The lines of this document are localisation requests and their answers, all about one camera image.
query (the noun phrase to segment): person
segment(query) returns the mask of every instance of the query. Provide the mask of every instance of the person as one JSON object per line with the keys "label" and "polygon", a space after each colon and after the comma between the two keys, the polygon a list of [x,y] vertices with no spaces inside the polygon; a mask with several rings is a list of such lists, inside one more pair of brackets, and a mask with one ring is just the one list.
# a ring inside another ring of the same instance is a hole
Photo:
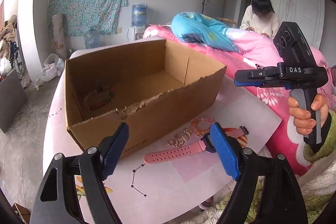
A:
{"label": "person", "polygon": [[[288,106],[290,114],[294,117],[293,123],[298,134],[307,135],[311,133],[316,121],[311,118],[310,112],[300,109],[298,101],[293,97],[288,97]],[[308,224],[312,224],[323,210],[329,210],[326,215],[330,213],[330,208],[326,208],[328,203],[336,204],[336,113],[329,110],[327,97],[322,94],[315,96],[311,109],[314,111],[320,110],[322,142],[315,145],[305,144],[303,155],[312,164],[312,167],[306,174],[298,178],[298,184],[306,206]],[[224,199],[216,206],[182,224],[216,223],[231,197],[234,185],[235,181],[227,185],[228,191],[226,191]],[[246,223],[254,221],[262,190],[263,184],[259,180]]]}
{"label": "person", "polygon": [[273,39],[280,27],[270,0],[252,0],[241,21],[241,30],[253,31]]}

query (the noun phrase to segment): woman's hand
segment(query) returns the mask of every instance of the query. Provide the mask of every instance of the woman's hand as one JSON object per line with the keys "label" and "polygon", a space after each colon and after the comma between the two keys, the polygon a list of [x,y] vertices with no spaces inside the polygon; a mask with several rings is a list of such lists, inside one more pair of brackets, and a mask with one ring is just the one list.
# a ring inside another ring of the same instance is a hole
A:
{"label": "woman's hand", "polygon": [[[301,135],[308,135],[312,132],[313,127],[316,125],[314,119],[310,119],[310,112],[308,110],[300,109],[299,103],[293,97],[288,97],[289,113],[294,116],[294,125],[296,131]],[[328,101],[322,94],[317,94],[314,101],[310,105],[311,109],[316,111],[320,109],[321,127],[324,125],[328,117]]]}
{"label": "woman's hand", "polygon": [[266,33],[264,33],[264,32],[262,33],[262,35],[265,36],[265,37],[267,37],[267,38],[269,38],[269,35],[266,34]]}

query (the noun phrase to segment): teal floral fabric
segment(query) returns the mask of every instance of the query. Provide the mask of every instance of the teal floral fabric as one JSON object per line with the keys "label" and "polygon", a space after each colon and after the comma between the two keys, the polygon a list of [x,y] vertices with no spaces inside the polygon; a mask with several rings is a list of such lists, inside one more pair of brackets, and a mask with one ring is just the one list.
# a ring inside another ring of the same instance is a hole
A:
{"label": "teal floral fabric", "polygon": [[100,34],[115,34],[121,6],[127,6],[127,0],[50,0],[49,36],[53,36],[51,16],[58,13],[63,14],[65,35],[84,35],[90,29]]}

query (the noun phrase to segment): pink bedding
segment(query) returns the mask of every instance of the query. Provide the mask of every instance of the pink bedding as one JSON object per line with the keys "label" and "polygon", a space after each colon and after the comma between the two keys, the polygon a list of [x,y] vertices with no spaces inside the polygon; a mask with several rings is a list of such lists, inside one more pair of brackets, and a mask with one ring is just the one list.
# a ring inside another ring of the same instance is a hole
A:
{"label": "pink bedding", "polygon": [[[255,64],[263,67],[276,66],[278,62],[283,61],[270,39],[257,33],[244,30],[229,28],[226,32],[228,38],[240,48],[240,53],[224,52],[204,44],[181,42],[173,35],[169,28],[157,25],[148,27],[143,37],[145,38],[154,35],[193,48],[198,52],[202,52],[203,54],[211,56],[226,64],[226,75],[232,79],[237,70],[252,69],[252,66],[255,67]],[[318,89],[318,92],[326,95],[329,107],[336,110],[336,96],[332,94],[333,84],[330,68],[328,68],[325,58],[319,50],[314,48],[311,50],[317,65],[325,67],[329,77],[328,83]],[[247,86],[245,88],[262,100],[283,119],[266,144],[272,156],[275,156],[277,153],[285,154],[295,174],[303,175],[310,168],[310,163],[303,158],[303,146],[305,143],[303,142],[303,137],[297,134],[296,128],[293,125],[293,117],[289,114],[287,105],[289,91],[284,88],[260,89],[254,86]]]}

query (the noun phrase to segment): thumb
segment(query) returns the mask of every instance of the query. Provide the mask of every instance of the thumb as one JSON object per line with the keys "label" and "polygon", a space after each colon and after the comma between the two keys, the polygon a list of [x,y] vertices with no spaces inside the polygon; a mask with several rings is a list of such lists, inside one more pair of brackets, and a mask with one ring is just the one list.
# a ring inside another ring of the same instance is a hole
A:
{"label": "thumb", "polygon": [[314,101],[311,103],[310,107],[312,110],[316,111],[327,104],[328,104],[327,98],[322,94],[317,94],[314,98]]}

